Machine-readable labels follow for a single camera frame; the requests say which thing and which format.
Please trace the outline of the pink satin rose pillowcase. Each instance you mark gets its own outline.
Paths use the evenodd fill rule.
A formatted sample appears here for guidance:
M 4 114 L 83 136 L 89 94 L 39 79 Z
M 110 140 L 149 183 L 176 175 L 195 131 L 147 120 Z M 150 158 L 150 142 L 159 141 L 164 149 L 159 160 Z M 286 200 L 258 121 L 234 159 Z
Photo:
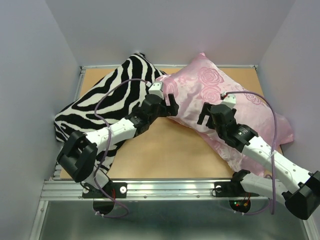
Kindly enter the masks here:
M 277 146 L 294 140 L 292 127 L 284 116 L 272 114 L 258 96 L 249 94 L 247 89 L 220 70 L 204 53 L 200 53 L 178 72 L 162 75 L 157 80 L 164 84 L 163 94 L 173 94 L 179 106 L 178 114 L 172 120 L 195 130 L 235 172 L 245 169 L 263 176 L 265 170 L 258 162 L 228 146 L 215 130 L 197 124 L 203 104 L 220 104 L 222 93 L 237 93 L 236 121 L 251 127 L 268 145 L 272 144 L 274 136 L 277 136 Z

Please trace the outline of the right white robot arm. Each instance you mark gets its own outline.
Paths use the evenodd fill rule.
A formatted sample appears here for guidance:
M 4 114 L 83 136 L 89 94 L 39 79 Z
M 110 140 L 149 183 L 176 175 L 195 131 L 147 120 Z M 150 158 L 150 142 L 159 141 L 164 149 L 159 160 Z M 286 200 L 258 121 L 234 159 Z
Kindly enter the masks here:
M 248 170 L 235 173 L 231 192 L 242 195 L 255 193 L 285 205 L 301 220 L 307 220 L 320 206 L 320 172 L 311 172 L 291 162 L 272 149 L 258 133 L 235 119 L 236 109 L 228 104 L 203 104 L 197 124 L 208 116 L 206 127 L 217 132 L 229 147 L 253 159 L 272 173 L 275 180 L 259 177 Z

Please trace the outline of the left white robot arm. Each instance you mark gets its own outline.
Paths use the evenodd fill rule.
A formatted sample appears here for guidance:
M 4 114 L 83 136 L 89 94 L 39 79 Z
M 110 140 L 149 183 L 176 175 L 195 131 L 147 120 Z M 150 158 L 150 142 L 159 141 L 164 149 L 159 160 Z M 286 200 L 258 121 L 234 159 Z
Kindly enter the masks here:
M 85 182 L 100 197 L 110 199 L 111 180 L 95 166 L 97 156 L 107 153 L 111 145 L 143 134 L 157 118 L 177 116 L 179 105 L 172 93 L 167 96 L 169 105 L 164 98 L 147 94 L 141 106 L 111 126 L 85 133 L 74 131 L 64 143 L 57 162 L 76 183 Z

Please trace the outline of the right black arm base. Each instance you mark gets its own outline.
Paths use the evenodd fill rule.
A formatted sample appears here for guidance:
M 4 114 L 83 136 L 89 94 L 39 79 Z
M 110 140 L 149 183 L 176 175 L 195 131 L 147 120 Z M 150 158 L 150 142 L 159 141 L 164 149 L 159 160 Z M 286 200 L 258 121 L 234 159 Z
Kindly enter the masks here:
M 247 192 L 238 181 L 216 181 L 211 190 L 211 195 L 216 198 L 258 197 L 253 192 Z

